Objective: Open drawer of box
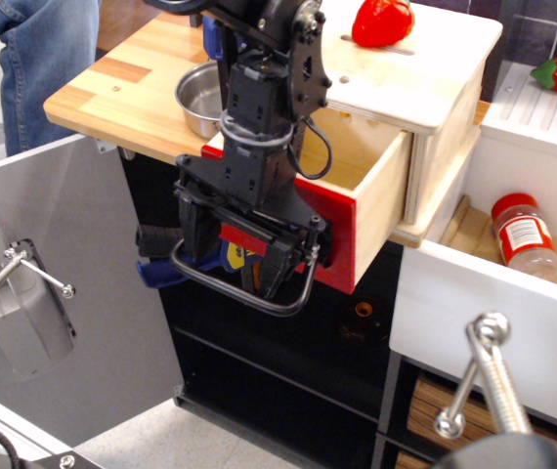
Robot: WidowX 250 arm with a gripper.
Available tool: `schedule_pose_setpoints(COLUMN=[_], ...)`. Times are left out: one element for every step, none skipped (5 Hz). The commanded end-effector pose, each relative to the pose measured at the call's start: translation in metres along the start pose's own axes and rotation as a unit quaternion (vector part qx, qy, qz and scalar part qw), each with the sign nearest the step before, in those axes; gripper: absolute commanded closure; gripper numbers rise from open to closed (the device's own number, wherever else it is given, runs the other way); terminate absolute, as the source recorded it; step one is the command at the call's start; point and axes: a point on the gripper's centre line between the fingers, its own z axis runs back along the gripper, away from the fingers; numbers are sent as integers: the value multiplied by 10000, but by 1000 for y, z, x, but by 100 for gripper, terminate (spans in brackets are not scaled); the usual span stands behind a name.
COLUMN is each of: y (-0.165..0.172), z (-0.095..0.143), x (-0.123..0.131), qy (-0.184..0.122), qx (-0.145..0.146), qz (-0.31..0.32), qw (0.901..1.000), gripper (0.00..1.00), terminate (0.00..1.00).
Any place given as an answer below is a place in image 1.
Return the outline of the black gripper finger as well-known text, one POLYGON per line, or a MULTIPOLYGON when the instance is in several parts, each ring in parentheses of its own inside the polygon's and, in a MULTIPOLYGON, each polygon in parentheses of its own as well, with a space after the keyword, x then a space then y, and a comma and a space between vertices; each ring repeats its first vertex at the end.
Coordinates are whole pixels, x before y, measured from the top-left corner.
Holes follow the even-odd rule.
POLYGON ((291 275, 294 268, 294 245, 285 239, 276 239, 266 246, 259 271, 258 293, 262 298, 273 298, 279 286, 291 275))
POLYGON ((220 248, 221 222, 213 209, 222 199, 213 195, 181 191, 179 221, 183 230, 184 250, 194 262, 208 257, 220 248))

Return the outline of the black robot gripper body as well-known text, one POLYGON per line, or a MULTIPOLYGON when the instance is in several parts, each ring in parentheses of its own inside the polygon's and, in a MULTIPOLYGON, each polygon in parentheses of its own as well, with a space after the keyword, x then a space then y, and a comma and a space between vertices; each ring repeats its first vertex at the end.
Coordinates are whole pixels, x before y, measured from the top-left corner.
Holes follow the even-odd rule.
POLYGON ((218 159, 177 157, 177 196, 190 191, 220 197, 213 212, 221 226, 236 227, 266 245, 288 240, 298 259, 309 258, 316 245, 326 254, 328 223, 295 188, 303 135, 222 136, 223 155, 218 159))

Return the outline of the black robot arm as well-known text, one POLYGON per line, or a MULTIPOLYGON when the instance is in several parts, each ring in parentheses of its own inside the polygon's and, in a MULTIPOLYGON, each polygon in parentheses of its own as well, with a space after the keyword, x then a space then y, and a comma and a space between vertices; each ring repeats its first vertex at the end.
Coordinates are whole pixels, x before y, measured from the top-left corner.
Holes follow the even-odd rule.
POLYGON ((223 110, 223 155, 182 154, 176 184, 182 239, 174 268, 251 307, 284 315, 274 302, 297 268, 309 297, 321 250, 324 218, 298 194, 300 151, 312 114, 327 104, 331 82, 321 59, 325 17, 317 1, 162 1, 165 12, 201 14, 215 22, 223 110), (264 244, 258 277, 239 288, 195 267, 231 227, 264 244))

